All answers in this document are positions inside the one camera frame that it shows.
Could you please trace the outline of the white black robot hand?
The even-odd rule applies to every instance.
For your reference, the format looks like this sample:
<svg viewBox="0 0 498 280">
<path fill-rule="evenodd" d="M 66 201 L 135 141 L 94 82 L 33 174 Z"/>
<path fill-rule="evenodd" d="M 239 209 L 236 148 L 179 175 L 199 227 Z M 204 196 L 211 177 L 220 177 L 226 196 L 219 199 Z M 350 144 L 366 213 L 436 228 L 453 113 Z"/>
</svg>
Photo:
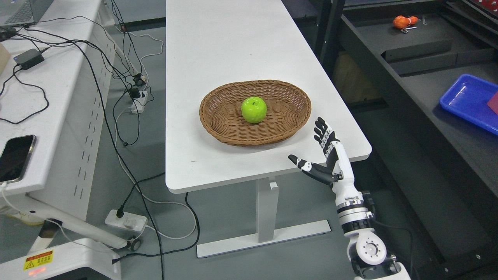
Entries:
<svg viewBox="0 0 498 280">
<path fill-rule="evenodd" d="M 346 150 L 335 131 L 324 119 L 315 121 L 314 139 L 325 156 L 325 166 L 312 163 L 290 154 L 289 160 L 307 176 L 329 186 L 335 193 L 338 208 L 363 204 L 363 195 L 354 186 L 354 173 Z"/>
</svg>

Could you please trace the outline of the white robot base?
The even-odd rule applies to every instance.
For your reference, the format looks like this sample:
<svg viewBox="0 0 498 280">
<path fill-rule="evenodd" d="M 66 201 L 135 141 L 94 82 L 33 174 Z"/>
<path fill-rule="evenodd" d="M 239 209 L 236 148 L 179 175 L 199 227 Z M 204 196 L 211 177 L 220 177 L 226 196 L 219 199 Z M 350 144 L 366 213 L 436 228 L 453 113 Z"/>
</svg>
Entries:
<svg viewBox="0 0 498 280">
<path fill-rule="evenodd" d="M 25 214 L 42 218 L 45 226 L 28 253 L 1 264 L 2 280 L 121 279 L 116 249 L 136 249 L 135 237 L 123 239 L 39 202 L 29 196 L 3 195 L 5 202 Z M 52 246 L 55 229 L 81 234 L 82 239 Z"/>
</svg>

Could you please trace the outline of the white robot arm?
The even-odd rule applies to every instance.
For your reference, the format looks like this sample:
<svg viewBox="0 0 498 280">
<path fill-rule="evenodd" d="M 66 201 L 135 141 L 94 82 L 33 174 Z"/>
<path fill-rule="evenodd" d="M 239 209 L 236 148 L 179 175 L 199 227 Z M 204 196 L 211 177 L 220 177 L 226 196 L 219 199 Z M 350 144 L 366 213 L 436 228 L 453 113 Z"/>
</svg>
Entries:
<svg viewBox="0 0 498 280">
<path fill-rule="evenodd" d="M 408 270 L 377 236 L 375 202 L 369 192 L 347 199 L 337 206 L 338 221 L 349 239 L 347 257 L 356 280 L 410 280 Z"/>
</svg>

